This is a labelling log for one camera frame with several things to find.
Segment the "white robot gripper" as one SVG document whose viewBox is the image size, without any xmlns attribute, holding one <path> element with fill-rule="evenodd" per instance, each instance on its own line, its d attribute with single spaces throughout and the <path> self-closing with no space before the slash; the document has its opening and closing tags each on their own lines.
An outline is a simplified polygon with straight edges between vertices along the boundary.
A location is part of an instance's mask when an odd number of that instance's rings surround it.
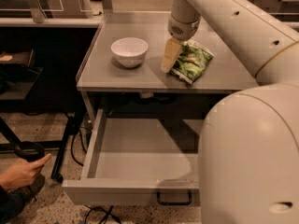
<svg viewBox="0 0 299 224">
<path fill-rule="evenodd" d="M 162 59 L 161 69 L 165 73 L 169 73 L 174 66 L 176 59 L 181 53 L 181 44 L 179 41 L 187 41 L 191 39 L 197 32 L 200 19 L 192 22 L 184 23 L 177 21 L 173 16 L 168 20 L 168 32 L 172 38 L 168 39 Z"/>
</svg>

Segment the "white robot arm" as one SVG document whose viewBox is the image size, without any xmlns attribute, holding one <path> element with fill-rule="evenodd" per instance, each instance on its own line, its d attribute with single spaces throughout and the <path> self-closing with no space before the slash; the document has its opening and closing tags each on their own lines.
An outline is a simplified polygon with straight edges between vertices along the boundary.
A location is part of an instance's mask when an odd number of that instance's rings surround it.
<svg viewBox="0 0 299 224">
<path fill-rule="evenodd" d="M 257 82 L 208 113 L 200 134 L 202 224 L 299 224 L 299 36 L 247 0 L 173 0 L 201 16 Z"/>
</svg>

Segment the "person's bare hand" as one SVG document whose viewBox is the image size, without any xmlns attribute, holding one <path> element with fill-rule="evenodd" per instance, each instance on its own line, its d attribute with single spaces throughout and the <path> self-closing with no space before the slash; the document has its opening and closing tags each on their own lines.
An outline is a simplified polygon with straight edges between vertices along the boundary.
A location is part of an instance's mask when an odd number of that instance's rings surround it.
<svg viewBox="0 0 299 224">
<path fill-rule="evenodd" d="M 33 184 L 50 158 L 50 154 L 32 162 L 18 158 L 0 174 L 0 187 L 4 191 L 8 191 Z"/>
</svg>

